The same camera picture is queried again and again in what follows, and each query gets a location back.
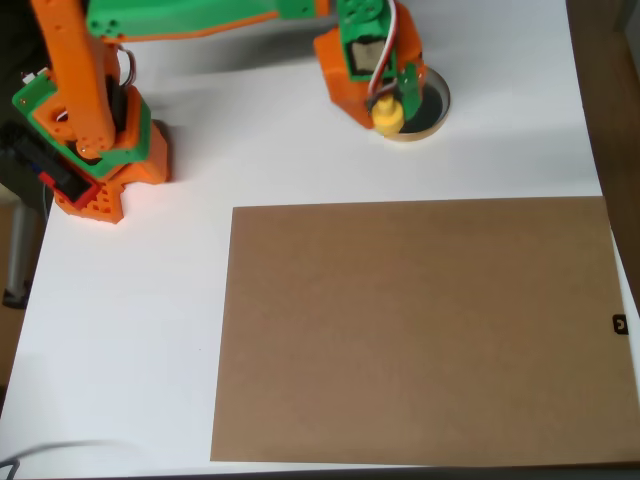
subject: cardboard sheet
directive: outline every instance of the cardboard sheet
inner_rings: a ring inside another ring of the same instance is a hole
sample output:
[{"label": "cardboard sheet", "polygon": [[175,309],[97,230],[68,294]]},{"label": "cardboard sheet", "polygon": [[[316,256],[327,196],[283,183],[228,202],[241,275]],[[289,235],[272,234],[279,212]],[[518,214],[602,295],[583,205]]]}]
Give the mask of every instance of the cardboard sheet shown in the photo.
[{"label": "cardboard sheet", "polygon": [[238,208],[212,459],[640,460],[601,198]]}]

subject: white surface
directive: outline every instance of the white surface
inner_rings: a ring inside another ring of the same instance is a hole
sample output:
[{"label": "white surface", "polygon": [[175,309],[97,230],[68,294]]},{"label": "white surface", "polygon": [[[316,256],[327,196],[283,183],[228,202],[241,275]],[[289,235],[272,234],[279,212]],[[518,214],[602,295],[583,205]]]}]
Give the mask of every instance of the white surface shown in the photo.
[{"label": "white surface", "polygon": [[[175,127],[175,181],[127,188],[117,226],[53,210],[0,458],[52,441],[115,443],[33,457],[21,476],[300,468],[209,462],[234,206],[600,195],[563,0],[407,4],[453,96],[440,132],[413,145],[333,106],[312,57],[253,70],[250,56],[207,60],[269,44],[277,23],[134,47],[138,85]],[[623,292],[640,331],[626,281]]]}]

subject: white wire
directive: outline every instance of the white wire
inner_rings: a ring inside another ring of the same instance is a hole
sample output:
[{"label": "white wire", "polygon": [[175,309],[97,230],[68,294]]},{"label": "white wire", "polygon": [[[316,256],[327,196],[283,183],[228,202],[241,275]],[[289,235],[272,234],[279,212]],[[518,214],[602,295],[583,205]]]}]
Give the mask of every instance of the white wire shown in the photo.
[{"label": "white wire", "polygon": [[378,61],[378,65],[376,69],[373,71],[373,76],[371,77],[371,82],[369,82],[369,96],[374,94],[374,90],[376,88],[376,84],[382,78],[382,71],[386,66],[386,58],[390,57],[390,50],[393,48],[393,33],[397,29],[398,22],[398,10],[396,7],[395,0],[387,0],[389,3],[389,8],[391,9],[391,23],[389,25],[389,34],[387,35],[387,41],[384,45],[384,49],[382,50],[382,55],[380,55],[380,60]]}]

